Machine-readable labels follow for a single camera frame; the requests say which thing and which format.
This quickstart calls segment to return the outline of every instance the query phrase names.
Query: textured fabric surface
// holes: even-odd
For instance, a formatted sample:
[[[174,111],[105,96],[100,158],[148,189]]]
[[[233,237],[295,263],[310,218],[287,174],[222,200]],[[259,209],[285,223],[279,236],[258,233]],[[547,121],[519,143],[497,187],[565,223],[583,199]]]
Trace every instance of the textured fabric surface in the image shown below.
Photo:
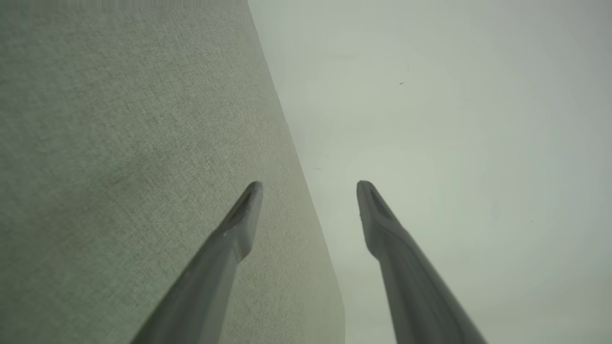
[[[128,343],[254,180],[221,342],[344,342],[248,5],[0,12],[0,342]]]

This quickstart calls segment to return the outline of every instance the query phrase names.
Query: white surface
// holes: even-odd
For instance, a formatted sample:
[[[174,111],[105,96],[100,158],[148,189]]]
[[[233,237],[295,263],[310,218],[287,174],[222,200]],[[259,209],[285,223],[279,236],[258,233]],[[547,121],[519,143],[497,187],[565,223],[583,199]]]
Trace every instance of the white surface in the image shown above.
[[[490,343],[612,343],[612,2],[249,4],[347,344],[395,342],[360,179]]]

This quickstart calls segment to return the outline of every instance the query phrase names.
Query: gray fabric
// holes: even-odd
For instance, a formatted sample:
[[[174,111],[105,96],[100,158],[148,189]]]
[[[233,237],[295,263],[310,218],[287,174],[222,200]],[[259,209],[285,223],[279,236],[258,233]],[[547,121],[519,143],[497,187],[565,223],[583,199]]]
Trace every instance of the gray fabric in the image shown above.
[[[0,12],[2,343],[128,343],[254,180],[221,342],[344,342],[246,4]]]

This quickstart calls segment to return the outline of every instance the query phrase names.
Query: white wall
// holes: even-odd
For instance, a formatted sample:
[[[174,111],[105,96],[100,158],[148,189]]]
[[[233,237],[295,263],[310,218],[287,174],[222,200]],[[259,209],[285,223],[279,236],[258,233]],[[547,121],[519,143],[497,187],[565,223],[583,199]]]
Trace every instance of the white wall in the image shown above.
[[[491,343],[612,342],[612,2],[249,3],[347,343],[394,342],[360,179]]]

